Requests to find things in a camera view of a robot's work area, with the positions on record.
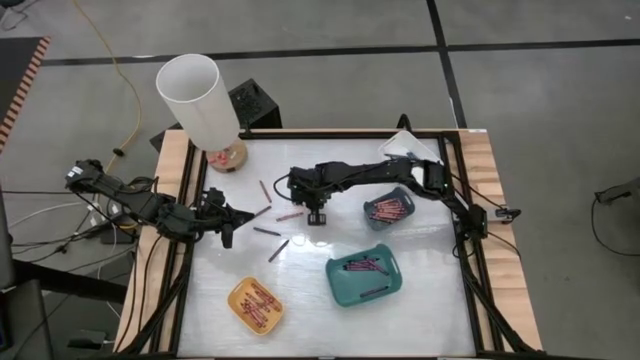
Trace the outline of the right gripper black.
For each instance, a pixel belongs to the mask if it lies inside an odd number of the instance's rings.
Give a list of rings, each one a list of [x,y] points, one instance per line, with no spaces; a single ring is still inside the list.
[[[329,168],[329,164],[318,164],[309,169],[291,167],[288,173],[291,201],[310,210],[307,223],[311,226],[326,224],[326,215],[320,210],[334,190],[331,178],[327,175]]]

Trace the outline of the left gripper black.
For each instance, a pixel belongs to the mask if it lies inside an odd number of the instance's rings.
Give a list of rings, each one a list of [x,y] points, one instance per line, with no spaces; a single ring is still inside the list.
[[[204,233],[211,225],[210,220],[200,219],[197,211],[183,204],[169,204],[168,212],[181,223],[182,227],[194,234]],[[227,203],[224,193],[215,187],[209,188],[206,192],[206,214],[231,219],[222,225],[220,232],[225,249],[232,248],[234,231],[255,217],[254,213],[233,208]]]

